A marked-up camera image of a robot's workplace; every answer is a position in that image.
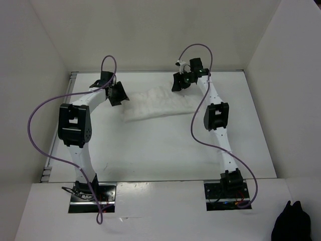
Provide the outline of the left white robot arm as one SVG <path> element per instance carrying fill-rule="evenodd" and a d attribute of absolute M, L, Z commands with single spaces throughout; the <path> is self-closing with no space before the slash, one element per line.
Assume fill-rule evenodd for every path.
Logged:
<path fill-rule="evenodd" d="M 76 165 L 76 181 L 71 194 L 84 199 L 95 200 L 100 188 L 89 154 L 89 141 L 92 137 L 91 113 L 103 102 L 109 100 L 112 106 L 129 100 L 121 82 L 115 74 L 101 71 L 100 79 L 89 87 L 89 93 L 72 103 L 64 103 L 59 108 L 58 137 L 63 141 Z"/>

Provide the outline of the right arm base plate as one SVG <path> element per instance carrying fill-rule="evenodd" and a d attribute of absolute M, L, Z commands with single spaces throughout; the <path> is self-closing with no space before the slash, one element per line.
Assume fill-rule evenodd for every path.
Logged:
<path fill-rule="evenodd" d="M 238 205 L 247 205 L 250 195 L 246 182 L 240 190 L 223 192 L 219 182 L 205 182 L 204 192 L 207 211 L 240 210 Z"/>

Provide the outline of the white pleated skirt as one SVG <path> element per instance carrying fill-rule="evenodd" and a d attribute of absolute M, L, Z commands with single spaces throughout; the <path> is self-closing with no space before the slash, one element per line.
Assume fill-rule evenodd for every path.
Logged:
<path fill-rule="evenodd" d="M 167 85 L 151 88 L 144 92 L 129 95 L 129 101 L 123 104 L 125 122 L 141 121 L 163 116 L 193 113 L 200 97 L 172 92 Z"/>

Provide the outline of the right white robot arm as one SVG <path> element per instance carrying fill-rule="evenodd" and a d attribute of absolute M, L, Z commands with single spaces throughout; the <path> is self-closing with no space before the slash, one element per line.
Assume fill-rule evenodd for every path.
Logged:
<path fill-rule="evenodd" d="M 196 84 L 204 95 L 201 100 L 201 103 L 206 104 L 203 118 L 204 127 L 217 139 L 218 144 L 214 146 L 222 151 L 220 192 L 225 197 L 232 197 L 242 189 L 243 177 L 231 152 L 227 136 L 229 104 L 223 102 L 218 95 L 210 71 L 203 67 L 200 58 L 191 59 L 189 64 L 178 60 L 176 65 L 179 67 L 179 71 L 174 74 L 172 91 L 178 92 L 187 89 L 191 84 Z"/>

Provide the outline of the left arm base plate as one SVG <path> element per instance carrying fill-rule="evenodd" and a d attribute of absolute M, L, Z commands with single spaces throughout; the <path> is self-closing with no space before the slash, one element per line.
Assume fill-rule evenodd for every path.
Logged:
<path fill-rule="evenodd" d="M 68 213 L 97 213 L 98 206 L 90 191 L 86 193 L 75 194 L 73 188 L 64 188 L 71 194 Z M 97 200 L 103 213 L 115 212 L 116 201 L 116 183 L 100 182 L 98 193 L 96 194 Z"/>

